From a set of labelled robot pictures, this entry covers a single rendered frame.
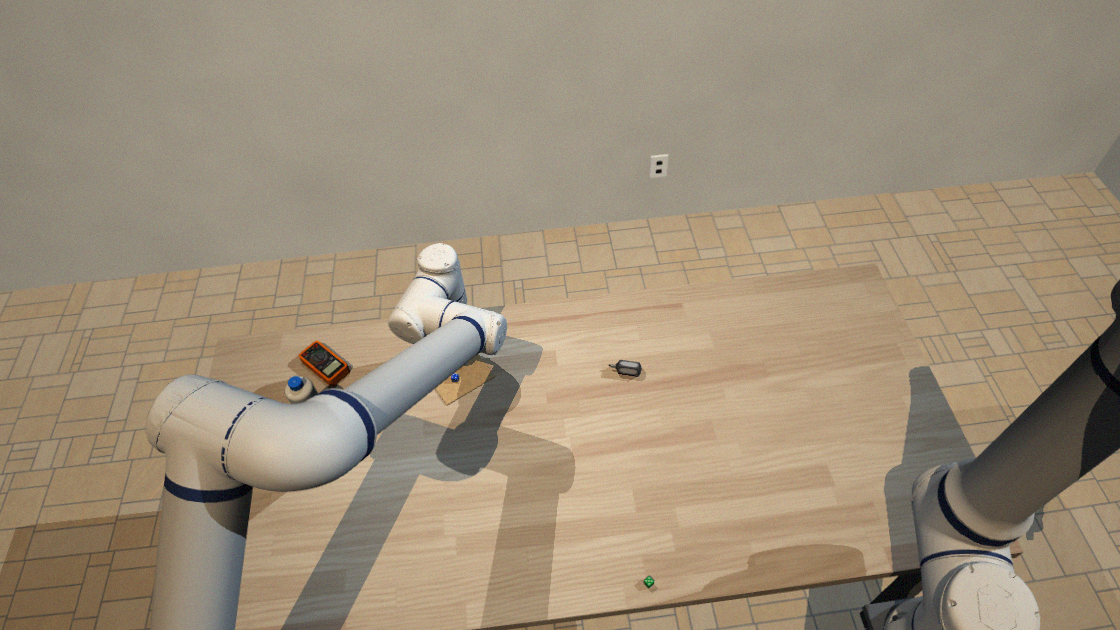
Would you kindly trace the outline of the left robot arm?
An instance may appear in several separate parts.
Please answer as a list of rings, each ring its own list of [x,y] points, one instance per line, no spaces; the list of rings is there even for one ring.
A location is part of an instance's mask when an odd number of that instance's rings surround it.
[[[428,245],[417,265],[388,319],[413,345],[345,389],[282,404],[190,374],[155,398],[146,435],[166,469],[150,630],[235,630],[253,487],[293,492],[342,478],[461,365],[500,351],[507,321],[459,303],[452,247]]]

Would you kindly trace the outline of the grey plastic bottle with blue cap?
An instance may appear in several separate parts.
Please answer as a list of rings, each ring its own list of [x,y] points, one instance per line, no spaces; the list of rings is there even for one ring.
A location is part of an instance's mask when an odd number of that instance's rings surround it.
[[[293,376],[284,388],[284,395],[290,404],[301,404],[318,393],[312,381],[306,377]]]

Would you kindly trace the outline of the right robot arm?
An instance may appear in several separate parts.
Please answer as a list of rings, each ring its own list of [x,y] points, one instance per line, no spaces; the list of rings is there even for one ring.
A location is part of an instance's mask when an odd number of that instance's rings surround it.
[[[896,606],[883,630],[1040,630],[1010,544],[1120,450],[1120,280],[1111,302],[1114,322],[976,460],[916,478],[923,597]]]

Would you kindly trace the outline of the orange digital multimeter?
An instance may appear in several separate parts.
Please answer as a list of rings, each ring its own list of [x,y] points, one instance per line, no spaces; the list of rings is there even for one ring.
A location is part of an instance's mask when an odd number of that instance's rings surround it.
[[[349,374],[349,367],[319,341],[306,348],[300,354],[304,365],[329,386],[335,386]]]

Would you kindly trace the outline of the orange square mat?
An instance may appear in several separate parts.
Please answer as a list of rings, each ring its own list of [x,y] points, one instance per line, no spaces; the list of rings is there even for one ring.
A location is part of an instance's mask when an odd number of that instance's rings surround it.
[[[461,365],[455,374],[459,374],[458,382],[452,382],[450,376],[444,381],[444,383],[435,388],[442,397],[444,402],[447,405],[452,404],[457,399],[461,398],[461,396],[472,392],[480,385],[485,385],[491,379],[495,378],[493,372],[489,370],[489,367],[486,365],[479,354],[473,356],[472,360],[467,362],[467,365]]]

